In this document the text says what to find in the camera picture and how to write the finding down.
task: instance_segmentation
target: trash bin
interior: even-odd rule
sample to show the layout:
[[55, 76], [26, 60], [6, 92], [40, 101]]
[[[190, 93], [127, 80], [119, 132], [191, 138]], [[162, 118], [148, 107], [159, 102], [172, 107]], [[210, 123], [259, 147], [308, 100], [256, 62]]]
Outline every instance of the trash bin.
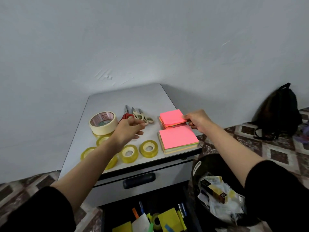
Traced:
[[[210, 172], [214, 176], [222, 176], [222, 180], [227, 183], [235, 192], [246, 197], [244, 188], [219, 154], [209, 154], [203, 156], [199, 159], [199, 161], [201, 161], [201, 165], [196, 170], [194, 176], [192, 171], [192, 183], [196, 202], [196, 214], [200, 225], [203, 231], [207, 231], [210, 228], [226, 228], [231, 226], [231, 224], [215, 217], [202, 205], [197, 197], [200, 193], [198, 181], [203, 175], [205, 175], [207, 172]], [[259, 222], [260, 220], [256, 216], [244, 214], [242, 218], [237, 220], [237, 225], [254, 226]]]

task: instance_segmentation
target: black backpack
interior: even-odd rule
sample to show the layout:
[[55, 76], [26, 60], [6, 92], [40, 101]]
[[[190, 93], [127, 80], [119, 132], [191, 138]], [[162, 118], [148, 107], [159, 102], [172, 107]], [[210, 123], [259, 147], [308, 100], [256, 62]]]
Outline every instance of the black backpack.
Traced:
[[[287, 83], [274, 91], [262, 104], [253, 122], [258, 127], [255, 130], [256, 139], [278, 139], [280, 133], [292, 136], [298, 125], [302, 123], [302, 117], [297, 108], [297, 100]], [[257, 130], [262, 129], [262, 137], [257, 135]]]

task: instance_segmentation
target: forearm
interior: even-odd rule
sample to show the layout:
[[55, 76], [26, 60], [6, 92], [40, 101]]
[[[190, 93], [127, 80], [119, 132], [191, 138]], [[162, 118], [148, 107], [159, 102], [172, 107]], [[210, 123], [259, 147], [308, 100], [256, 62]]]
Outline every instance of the forearm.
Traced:
[[113, 139], [106, 140], [87, 158], [51, 185], [64, 194], [70, 202], [73, 212], [78, 210], [111, 158], [117, 153], [118, 148]]
[[249, 171], [264, 159], [212, 122], [203, 126], [203, 133], [213, 142], [223, 160], [244, 187]]

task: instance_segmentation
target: drawer handle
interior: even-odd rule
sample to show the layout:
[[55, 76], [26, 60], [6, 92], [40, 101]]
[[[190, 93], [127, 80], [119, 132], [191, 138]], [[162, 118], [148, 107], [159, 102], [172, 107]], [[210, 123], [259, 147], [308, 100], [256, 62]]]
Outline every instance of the drawer handle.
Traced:
[[130, 188], [137, 187], [137, 186], [149, 183], [149, 182], [153, 182], [154, 180], [155, 180], [155, 173], [147, 173], [144, 175], [126, 179], [122, 183], [123, 183], [123, 188], [130, 189]]

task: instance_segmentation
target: scissors blade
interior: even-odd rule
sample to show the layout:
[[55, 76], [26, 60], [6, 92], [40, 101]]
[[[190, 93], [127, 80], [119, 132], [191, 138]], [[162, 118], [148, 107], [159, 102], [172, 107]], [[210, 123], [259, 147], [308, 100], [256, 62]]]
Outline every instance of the scissors blade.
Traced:
[[128, 110], [128, 106], [127, 105], [125, 105], [125, 114], [126, 113], [129, 113], [129, 110]]

